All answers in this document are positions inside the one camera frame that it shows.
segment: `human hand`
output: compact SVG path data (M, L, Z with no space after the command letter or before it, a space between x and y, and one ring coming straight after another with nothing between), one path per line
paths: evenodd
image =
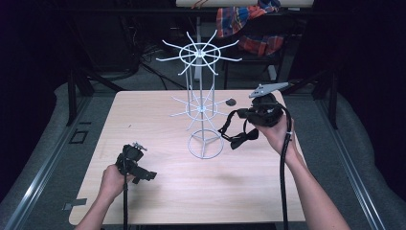
M126 176L126 182L129 182L134 178L134 175L128 174ZM123 188L124 176L119 172L116 165L109 165L102 175L99 196L113 202L114 198L123 191Z
M295 145L295 135L294 135L294 125L293 125L293 119L292 119L292 135L291 135L291 142L289 143L289 146ZM286 116L282 115L279 122L272 126L255 126L257 130L263 133L263 135L266 137L268 140L269 144L271 147L279 154L282 152L282 146L284 142L284 138L286 136L287 132L287 125L286 125Z

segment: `rotating display rack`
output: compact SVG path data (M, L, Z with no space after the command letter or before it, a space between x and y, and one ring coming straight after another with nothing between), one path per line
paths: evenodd
M216 31L209 39L208 42L194 42L193 39L190 37L189 33L187 36L191 41L190 44L180 47L177 45L173 45L167 43L165 40L163 42L173 48L179 50L178 57L170 57L170 58L157 58L159 61L168 61L168 60L178 60L180 59L185 64L185 69L179 73L178 75L185 75L185 80L187 84L187 96L188 100L185 102L180 99L174 98L176 101L185 104L185 111L172 114L170 116L179 116L186 114L189 116L192 121L188 126L187 130L191 129L192 125L195 122L200 123L200 129L193 132L188 142L188 149L197 158L201 159L210 159L218 156L221 151L223 150L224 142L221 138L221 134L217 131L212 123L211 119L216 114L222 114L227 116L228 114L221 113L218 111L217 106L226 102L227 100L223 100L220 102L216 102L214 99L215 95L215 77L218 76L218 73L215 71L215 64L220 59L227 59L230 61L240 61L240 59L233 59L221 56L221 50L225 49L230 46L234 46L238 43L236 41L233 44L225 45L222 47L216 47L211 43L214 39ZM198 93L196 93L196 89L193 88L193 73L192 68L195 68L200 74L202 73L202 67L206 67L211 70L212 72L212 86L210 87L208 93L204 95L203 93L203 76L199 79L199 87ZM208 146L216 145L215 148L210 148L208 150Z

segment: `gray floor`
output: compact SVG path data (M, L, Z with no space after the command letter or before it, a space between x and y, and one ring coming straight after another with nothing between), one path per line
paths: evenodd
M282 70L282 81L288 74L297 42L298 40L290 45ZM182 65L155 60L157 57L167 56L163 52L145 56L145 64L185 85L184 77L177 76ZM223 73L220 66L217 66L219 76L216 77L216 89L222 87ZM230 88L254 89L267 78L266 73L262 74L259 69L244 66L234 69L232 75L238 81L231 81ZM207 88L210 83L203 81ZM165 90L161 79L143 68L134 76L114 82L128 90ZM164 82L167 89L179 89L167 80ZM63 207L76 198L115 95L112 90L96 81L92 81L92 84L96 89L93 97L85 98L78 92L79 116L69 127L65 126L68 121L67 85L63 84L56 90L57 105L53 117L26 168L0 205L0 229L73 228L68 221L70 211L63 210ZM326 120L325 102L314 101L310 96L311 89L312 85L309 85L294 95L284 97L296 121L297 134L309 168L352 229L404 229L406 204L388 189L375 168L368 134L350 105L339 97L339 129L334 130ZM83 144L69 144L76 129L88 132ZM303 222L291 222L289 226L291 229L306 229ZM105 227L122 229L122 226ZM280 223L277 223L277 227L282 229ZM220 229L226 228L269 229L269 225L220 226ZM161 226L158 229L181 227ZM203 226L202 229L215 229L215 226Z

